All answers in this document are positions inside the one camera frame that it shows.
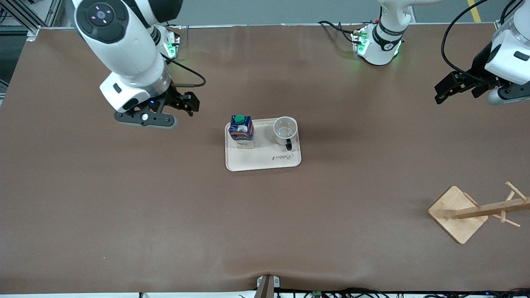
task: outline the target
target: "gray floor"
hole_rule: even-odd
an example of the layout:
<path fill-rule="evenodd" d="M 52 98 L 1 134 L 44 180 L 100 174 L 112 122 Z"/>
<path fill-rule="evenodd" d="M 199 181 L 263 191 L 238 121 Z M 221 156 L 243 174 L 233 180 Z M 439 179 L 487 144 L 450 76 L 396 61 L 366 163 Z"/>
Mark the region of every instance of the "gray floor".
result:
<path fill-rule="evenodd" d="M 478 7 L 483 22 L 498 19 L 509 0 L 491 0 Z M 435 5 L 416 6 L 418 23 L 447 23 L 468 7 L 467 0 L 445 0 Z M 375 0 L 185 0 L 177 25 L 360 23 L 379 16 Z M 461 22 L 473 22 L 471 13 Z M 0 78 L 9 82 L 22 51 L 24 37 L 0 36 Z"/>

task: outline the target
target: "wooden stand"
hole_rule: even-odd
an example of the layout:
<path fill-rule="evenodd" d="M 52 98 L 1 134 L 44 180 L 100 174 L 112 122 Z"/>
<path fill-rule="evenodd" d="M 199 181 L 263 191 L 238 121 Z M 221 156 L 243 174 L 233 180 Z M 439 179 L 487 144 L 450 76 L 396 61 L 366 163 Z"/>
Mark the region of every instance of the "wooden stand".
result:
<path fill-rule="evenodd" d="M 530 209 L 530 200 L 510 182 L 511 188 L 505 201 L 480 206 L 471 196 L 458 187 L 450 187 L 428 210 L 429 215 L 458 243 L 464 244 L 481 226 L 488 216 L 501 223 L 516 224 L 506 219 L 506 213 Z"/>

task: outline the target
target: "blue carton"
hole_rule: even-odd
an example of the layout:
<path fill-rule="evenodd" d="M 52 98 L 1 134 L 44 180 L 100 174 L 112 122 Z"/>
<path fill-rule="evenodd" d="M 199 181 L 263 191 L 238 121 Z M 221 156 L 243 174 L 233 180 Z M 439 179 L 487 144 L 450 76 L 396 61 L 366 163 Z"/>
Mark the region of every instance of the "blue carton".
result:
<path fill-rule="evenodd" d="M 232 115 L 228 133 L 238 148 L 254 148 L 254 124 L 250 116 Z"/>

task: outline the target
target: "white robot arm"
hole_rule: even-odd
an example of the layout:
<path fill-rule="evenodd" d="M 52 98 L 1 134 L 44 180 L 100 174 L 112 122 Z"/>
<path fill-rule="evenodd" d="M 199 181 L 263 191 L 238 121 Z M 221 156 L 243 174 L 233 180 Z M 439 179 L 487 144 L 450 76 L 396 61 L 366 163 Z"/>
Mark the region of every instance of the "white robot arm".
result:
<path fill-rule="evenodd" d="M 398 54 L 403 34 L 412 20 L 412 6 L 441 0 L 377 0 L 381 4 L 379 22 L 369 24 L 353 36 L 358 57 L 374 65 L 385 65 Z"/>
<path fill-rule="evenodd" d="M 467 72 L 451 72 L 436 85 L 436 102 L 470 89 L 475 98 L 492 90 L 487 98 L 493 105 L 530 99 L 529 16 L 526 0 L 494 33 Z"/>
<path fill-rule="evenodd" d="M 123 124 L 176 127 L 164 106 L 183 109 L 190 116 L 199 109 L 192 92 L 180 94 L 172 86 L 169 68 L 160 52 L 170 47 L 162 36 L 169 36 L 155 23 L 176 17 L 182 1 L 169 0 L 73 0 L 72 20 L 81 37 L 96 56 L 112 71 L 100 85 L 104 97 L 116 110 L 114 117 Z"/>

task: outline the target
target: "yellow floor tape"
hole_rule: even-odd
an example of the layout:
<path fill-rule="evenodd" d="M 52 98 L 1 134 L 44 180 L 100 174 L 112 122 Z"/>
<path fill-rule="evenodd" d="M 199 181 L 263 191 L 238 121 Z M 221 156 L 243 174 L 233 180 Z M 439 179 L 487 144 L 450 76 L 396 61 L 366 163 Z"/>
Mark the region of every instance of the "yellow floor tape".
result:
<path fill-rule="evenodd" d="M 475 4 L 475 0 L 467 0 L 467 3 L 469 4 L 469 6 L 471 6 Z M 473 15 L 473 21 L 475 21 L 475 23 L 482 22 L 482 20 L 480 19 L 479 10 L 476 9 L 476 7 L 471 9 L 471 14 Z"/>

